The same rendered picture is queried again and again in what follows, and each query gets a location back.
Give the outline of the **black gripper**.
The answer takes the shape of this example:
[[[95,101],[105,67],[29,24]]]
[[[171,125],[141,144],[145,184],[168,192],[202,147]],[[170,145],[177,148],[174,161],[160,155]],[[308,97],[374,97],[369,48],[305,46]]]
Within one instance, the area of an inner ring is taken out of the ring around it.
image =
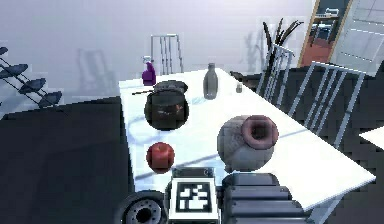
[[[118,206],[114,224],[167,224],[164,194],[143,190],[130,194]]]

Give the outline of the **red apple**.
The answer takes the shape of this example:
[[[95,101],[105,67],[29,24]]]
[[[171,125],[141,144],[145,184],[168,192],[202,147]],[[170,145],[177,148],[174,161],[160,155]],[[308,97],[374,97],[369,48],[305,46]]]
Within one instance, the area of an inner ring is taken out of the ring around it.
[[[157,174],[168,172],[174,163],[174,149],[167,143],[152,144],[146,154],[148,166]]]

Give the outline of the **black round pot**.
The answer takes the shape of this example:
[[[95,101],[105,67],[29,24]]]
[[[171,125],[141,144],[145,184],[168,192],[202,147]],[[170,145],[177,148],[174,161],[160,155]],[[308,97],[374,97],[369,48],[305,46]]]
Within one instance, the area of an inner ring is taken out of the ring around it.
[[[157,83],[147,96],[144,115],[147,123],[160,131],[172,131],[184,125],[189,116],[185,98],[188,86],[177,80]]]

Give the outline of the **white table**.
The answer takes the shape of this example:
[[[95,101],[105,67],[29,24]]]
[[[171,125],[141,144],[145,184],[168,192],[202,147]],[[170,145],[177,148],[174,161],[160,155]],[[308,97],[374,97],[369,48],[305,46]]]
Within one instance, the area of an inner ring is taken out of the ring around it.
[[[146,162],[147,149],[155,142],[170,144],[175,151],[175,167],[212,167],[220,184],[227,176],[218,151],[224,147],[243,152],[248,149],[241,136],[243,120],[251,115],[269,117],[277,126],[279,138],[272,158],[258,171],[275,175],[289,189],[302,208],[312,212],[322,224],[347,193],[375,180],[375,176],[306,129],[274,105],[243,88],[221,69],[218,95],[203,97],[204,70],[160,76],[160,81],[178,80],[188,85],[185,94],[189,117],[172,131],[158,131],[146,121],[144,105],[149,87],[139,79],[119,83],[127,130],[135,189],[163,191],[171,174],[154,173]]]

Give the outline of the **grey round vase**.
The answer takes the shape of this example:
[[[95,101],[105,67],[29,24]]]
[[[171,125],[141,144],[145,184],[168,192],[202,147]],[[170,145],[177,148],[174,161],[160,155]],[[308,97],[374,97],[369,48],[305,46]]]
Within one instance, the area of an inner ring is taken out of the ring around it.
[[[275,122],[265,115],[240,115],[226,121],[217,135],[217,152],[227,173],[263,167],[279,138]]]

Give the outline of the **purple spray bottle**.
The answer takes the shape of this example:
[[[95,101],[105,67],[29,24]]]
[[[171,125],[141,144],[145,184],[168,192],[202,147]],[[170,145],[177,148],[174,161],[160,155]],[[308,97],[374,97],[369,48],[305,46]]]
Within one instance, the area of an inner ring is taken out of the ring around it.
[[[153,86],[156,84],[156,72],[152,64],[150,56],[143,57],[143,63],[146,65],[146,69],[142,73],[142,81],[144,86]]]

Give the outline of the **grey glass bottle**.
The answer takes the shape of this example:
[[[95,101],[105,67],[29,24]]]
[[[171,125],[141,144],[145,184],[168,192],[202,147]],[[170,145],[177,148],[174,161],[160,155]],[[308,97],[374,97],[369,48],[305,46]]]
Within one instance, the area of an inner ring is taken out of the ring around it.
[[[216,98],[218,92],[218,76],[215,72],[215,64],[209,63],[208,70],[203,80],[203,93],[204,98],[213,100]]]

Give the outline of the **white slatted chair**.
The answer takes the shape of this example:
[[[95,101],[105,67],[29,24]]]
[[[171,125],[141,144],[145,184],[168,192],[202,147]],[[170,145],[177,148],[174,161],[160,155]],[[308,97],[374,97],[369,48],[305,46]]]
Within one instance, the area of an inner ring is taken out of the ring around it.
[[[341,141],[344,137],[344,133],[352,115],[357,97],[359,96],[361,86],[366,76],[365,72],[349,69],[342,66],[331,65],[323,62],[313,61],[309,66],[309,69],[304,77],[304,80],[299,88],[299,91],[294,98],[293,104],[288,112],[289,116],[292,116],[296,111],[298,103],[304,96],[304,91],[309,82],[309,79],[314,72],[316,67],[324,69],[324,73],[320,80],[318,90],[316,92],[314,101],[311,104],[311,108],[304,121],[304,126],[314,132],[316,135],[320,135],[325,121],[327,120],[328,114],[331,107],[333,106],[334,100],[340,90],[340,87],[348,74],[356,75],[357,82],[354,86],[348,105],[345,109],[343,119],[338,128],[336,138],[332,144],[335,149],[338,149]]]
[[[169,75],[175,72],[174,58],[178,59],[180,72],[184,72],[183,57],[181,52],[180,36],[178,34],[158,34],[150,36],[150,58],[154,63],[155,41],[158,40],[160,46],[161,74]]]
[[[281,107],[294,53],[285,47],[273,44],[267,53],[265,66],[256,88],[256,93],[274,106]]]

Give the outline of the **black tiered rack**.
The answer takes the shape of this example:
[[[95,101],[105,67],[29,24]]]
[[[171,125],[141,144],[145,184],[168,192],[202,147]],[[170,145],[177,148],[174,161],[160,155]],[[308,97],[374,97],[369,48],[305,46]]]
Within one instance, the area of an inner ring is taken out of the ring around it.
[[[0,47],[0,80],[5,81],[17,90],[21,95],[26,96],[39,108],[56,107],[62,97],[61,91],[46,92],[44,85],[45,78],[29,79],[24,72],[29,68],[27,64],[11,65],[2,56],[8,52],[7,47]]]

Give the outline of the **dark house plant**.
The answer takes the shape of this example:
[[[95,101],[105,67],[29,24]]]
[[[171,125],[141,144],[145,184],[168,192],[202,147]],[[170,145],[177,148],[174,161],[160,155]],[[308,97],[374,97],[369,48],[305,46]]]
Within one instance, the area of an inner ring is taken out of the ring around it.
[[[282,23],[283,23],[283,18],[280,19],[279,23],[278,23],[278,27],[276,29],[276,35],[275,35],[275,39],[272,39],[271,38],[271,34],[270,34],[270,31],[269,31],[269,27],[266,23],[263,23],[263,30],[264,30],[264,33],[266,35],[266,41],[267,41],[267,47],[268,49],[271,49],[272,47],[272,44],[276,44],[276,45],[279,45],[279,46],[282,46],[284,44],[284,42],[286,41],[286,39],[288,38],[288,36],[298,27],[300,26],[301,24],[303,24],[303,21],[299,21],[299,20],[295,20],[294,22],[292,22],[290,24],[290,26],[283,30],[282,29]]]

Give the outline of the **white room door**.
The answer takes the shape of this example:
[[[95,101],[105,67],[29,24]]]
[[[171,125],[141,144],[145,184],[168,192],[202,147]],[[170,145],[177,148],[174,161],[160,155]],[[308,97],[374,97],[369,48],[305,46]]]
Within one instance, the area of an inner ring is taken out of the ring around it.
[[[330,62],[375,77],[384,60],[384,0],[351,0]]]

